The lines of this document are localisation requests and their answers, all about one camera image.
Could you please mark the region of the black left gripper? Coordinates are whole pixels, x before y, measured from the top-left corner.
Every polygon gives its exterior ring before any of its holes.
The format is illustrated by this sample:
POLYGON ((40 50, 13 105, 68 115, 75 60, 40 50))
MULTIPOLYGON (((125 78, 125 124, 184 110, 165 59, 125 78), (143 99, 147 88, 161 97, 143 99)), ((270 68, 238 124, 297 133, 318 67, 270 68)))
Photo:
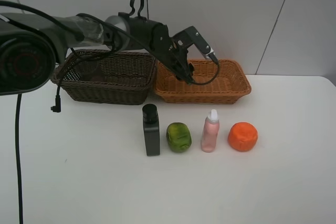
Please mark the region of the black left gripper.
POLYGON ((154 53, 157 59, 175 74, 178 81, 183 81, 187 85, 194 84, 193 64, 187 62, 186 51, 177 46, 169 36, 158 36, 154 40, 154 53))

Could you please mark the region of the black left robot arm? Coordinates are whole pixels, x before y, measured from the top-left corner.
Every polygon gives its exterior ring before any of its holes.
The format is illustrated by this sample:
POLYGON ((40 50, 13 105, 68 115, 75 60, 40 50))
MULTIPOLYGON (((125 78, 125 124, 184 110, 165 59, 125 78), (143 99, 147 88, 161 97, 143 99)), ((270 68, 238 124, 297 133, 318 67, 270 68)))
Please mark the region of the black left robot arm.
POLYGON ((67 50, 108 46, 111 52, 144 49, 178 78, 193 81, 187 51, 168 27, 126 13, 102 21, 87 14, 51 17, 38 14, 1 14, 1 95, 32 92, 50 78, 67 50))

